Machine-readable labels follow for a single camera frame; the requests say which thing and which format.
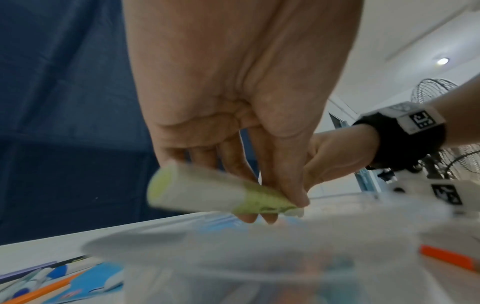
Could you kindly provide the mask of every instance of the black wrist strap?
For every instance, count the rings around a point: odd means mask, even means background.
[[[399,171],[441,148],[446,138],[444,122],[434,109],[408,102],[363,116],[354,125],[371,125],[380,135],[380,147],[368,169]]]

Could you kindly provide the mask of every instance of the orange pencil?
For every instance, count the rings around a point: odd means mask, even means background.
[[[37,299],[41,296],[49,294],[50,292],[54,292],[57,289],[60,289],[60,288],[63,288],[65,286],[69,285],[70,282],[74,278],[78,277],[79,275],[81,275],[84,272],[85,271],[83,271],[81,273],[78,273],[78,274],[75,274],[75,275],[72,275],[72,276],[70,276],[66,279],[63,279],[61,281],[58,281],[56,283],[53,283],[52,285],[45,286],[44,288],[40,288],[38,290],[27,293],[25,295],[19,296],[19,297],[14,298],[14,299],[11,299],[10,301],[5,302],[4,304],[25,304],[25,303],[28,303],[28,302],[33,301],[33,300],[35,300],[35,299]]]
[[[420,247],[420,253],[429,257],[433,257],[439,259],[441,261],[447,262],[449,264],[456,265],[458,267],[474,271],[480,272],[480,262],[474,258],[471,258],[466,255],[461,255],[455,252],[422,245]]]

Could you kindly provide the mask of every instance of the transparent plastic container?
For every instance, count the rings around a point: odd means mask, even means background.
[[[207,216],[84,250],[126,265],[129,304],[439,303],[418,261],[417,234],[450,215],[440,201],[363,193],[316,200],[297,224],[204,229]]]

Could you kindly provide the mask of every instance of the dark blue fabric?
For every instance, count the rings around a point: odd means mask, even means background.
[[[176,215],[157,169],[121,1],[1,0],[0,244]]]

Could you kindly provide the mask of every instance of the recessed light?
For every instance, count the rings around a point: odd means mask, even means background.
[[[450,61],[450,58],[444,57],[444,58],[438,60],[436,63],[440,66],[443,66],[443,65],[446,65],[447,63],[449,63],[449,61]]]

